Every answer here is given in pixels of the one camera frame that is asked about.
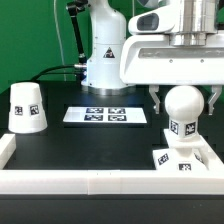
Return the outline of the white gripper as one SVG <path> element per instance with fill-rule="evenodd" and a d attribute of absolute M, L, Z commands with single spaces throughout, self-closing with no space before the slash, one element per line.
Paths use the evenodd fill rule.
<path fill-rule="evenodd" d="M 157 8 L 133 17 L 125 41 L 120 77 L 127 84 L 150 85 L 160 113 L 158 85 L 212 85 L 208 113 L 224 84 L 224 30 L 215 27 L 215 11 L 205 8 Z"/>

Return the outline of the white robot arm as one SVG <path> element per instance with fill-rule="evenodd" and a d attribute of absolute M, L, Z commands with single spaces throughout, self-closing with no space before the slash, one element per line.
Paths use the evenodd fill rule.
<path fill-rule="evenodd" d="M 116 95 L 132 85 L 147 85 L 159 110 L 162 85 L 210 86 L 212 110 L 224 87 L 219 0 L 139 2 L 150 10 L 126 20 L 108 0 L 89 0 L 93 43 L 84 89 Z"/>

